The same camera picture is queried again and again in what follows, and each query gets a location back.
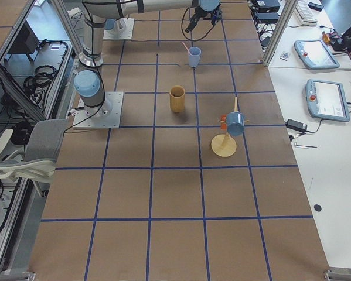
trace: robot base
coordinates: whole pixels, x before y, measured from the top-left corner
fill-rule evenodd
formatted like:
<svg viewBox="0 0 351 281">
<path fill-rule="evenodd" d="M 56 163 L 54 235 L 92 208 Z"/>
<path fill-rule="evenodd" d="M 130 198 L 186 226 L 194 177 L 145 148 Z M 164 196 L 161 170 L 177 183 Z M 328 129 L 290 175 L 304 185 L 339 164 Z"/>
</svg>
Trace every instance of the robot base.
<svg viewBox="0 0 351 281">
<path fill-rule="evenodd" d="M 119 128 L 123 104 L 123 92 L 105 92 L 105 98 L 113 105 L 113 108 L 110 112 L 105 114 L 102 117 L 92 117 L 84 122 L 76 125 L 75 129 L 107 129 Z M 80 99 L 78 107 L 83 107 L 84 102 Z M 84 110 L 77 111 L 74 118 L 74 124 L 79 123 L 80 121 L 88 118 L 88 115 Z"/>
<path fill-rule="evenodd" d="M 132 39 L 132 34 L 134 33 L 134 22 L 135 20 L 133 18 L 128 18 L 124 19 L 126 23 L 126 29 L 119 34 L 111 34 L 107 32 L 106 30 L 104 31 L 104 40 L 131 40 Z"/>
</svg>

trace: white desk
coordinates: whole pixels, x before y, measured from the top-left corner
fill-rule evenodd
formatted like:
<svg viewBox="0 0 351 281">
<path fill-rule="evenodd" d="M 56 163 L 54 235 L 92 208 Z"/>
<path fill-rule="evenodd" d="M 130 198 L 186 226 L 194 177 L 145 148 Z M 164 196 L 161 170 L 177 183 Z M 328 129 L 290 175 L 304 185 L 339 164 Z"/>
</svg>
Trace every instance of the white desk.
<svg viewBox="0 0 351 281">
<path fill-rule="evenodd" d="M 330 28 L 333 27 L 324 9 L 321 12 L 312 10 L 312 13 L 315 15 L 315 17 L 318 20 L 317 25 L 324 25 Z M 293 14 L 287 25 L 298 26 L 300 24 L 301 23 L 298 20 L 297 16 Z M 269 66 L 285 67 L 285 68 L 306 68 L 303 62 L 298 57 L 298 53 L 295 51 L 294 42 L 296 40 L 320 40 L 322 37 L 323 31 L 329 33 L 330 29 L 319 28 L 317 26 L 301 26 L 298 28 L 287 27 L 285 29 L 285 32 L 282 34 L 281 40 L 277 46 L 277 49 L 274 53 L 274 56 Z M 330 47 L 330 50 L 332 51 L 332 53 L 338 53 L 334 51 L 331 47 Z M 283 51 L 290 53 L 290 57 L 287 61 L 280 58 L 280 55 Z M 338 56 L 335 56 L 335 58 L 340 64 L 340 67 L 338 68 L 338 70 L 351 70 L 351 59 L 347 54 L 338 55 Z"/>
<path fill-rule="evenodd" d="M 310 131 L 316 130 L 319 119 L 312 118 L 306 106 L 308 79 L 342 83 L 351 102 L 351 71 L 312 74 L 306 69 L 277 67 L 269 71 L 284 119 L 306 123 Z M 329 266 L 351 268 L 351 121 L 324 121 L 316 134 L 293 142 L 318 147 L 293 149 Z M 314 204 L 322 211 L 316 212 Z"/>
</svg>

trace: black box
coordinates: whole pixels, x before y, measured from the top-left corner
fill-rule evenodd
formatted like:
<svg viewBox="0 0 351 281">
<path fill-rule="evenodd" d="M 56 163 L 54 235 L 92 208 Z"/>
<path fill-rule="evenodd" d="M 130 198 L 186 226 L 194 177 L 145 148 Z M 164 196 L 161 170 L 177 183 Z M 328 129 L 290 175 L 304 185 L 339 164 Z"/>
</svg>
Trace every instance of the black box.
<svg viewBox="0 0 351 281">
<path fill-rule="evenodd" d="M 258 13 L 276 13 L 281 6 L 277 0 L 252 0 L 252 3 Z"/>
<path fill-rule="evenodd" d="M 280 16 L 277 13 L 256 13 L 258 23 L 277 23 Z"/>
</svg>

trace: chair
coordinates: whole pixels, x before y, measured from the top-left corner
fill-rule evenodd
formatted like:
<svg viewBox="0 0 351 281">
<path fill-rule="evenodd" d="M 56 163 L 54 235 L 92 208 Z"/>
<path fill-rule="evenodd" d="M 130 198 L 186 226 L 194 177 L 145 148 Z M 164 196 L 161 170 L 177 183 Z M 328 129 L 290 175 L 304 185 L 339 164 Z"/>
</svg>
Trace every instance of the chair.
<svg viewBox="0 0 351 281">
<path fill-rule="evenodd" d="M 2 152 L 13 133 L 12 129 L 6 129 L 0 137 L 0 179 L 31 179 L 37 193 L 42 196 L 39 183 L 52 182 L 66 125 L 66 119 L 38 122 L 29 138 L 25 153 L 16 150 L 2 160 Z"/>
</svg>

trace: white keyboard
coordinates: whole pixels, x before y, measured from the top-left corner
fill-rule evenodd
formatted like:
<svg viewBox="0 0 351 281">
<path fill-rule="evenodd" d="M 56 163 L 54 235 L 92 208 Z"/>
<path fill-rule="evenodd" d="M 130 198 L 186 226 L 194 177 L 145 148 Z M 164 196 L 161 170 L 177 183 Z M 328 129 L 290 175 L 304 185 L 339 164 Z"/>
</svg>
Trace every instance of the white keyboard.
<svg viewBox="0 0 351 281">
<path fill-rule="evenodd" d="M 317 18 L 308 7 L 307 2 L 299 0 L 295 8 L 295 14 L 303 25 L 317 25 Z"/>
</svg>

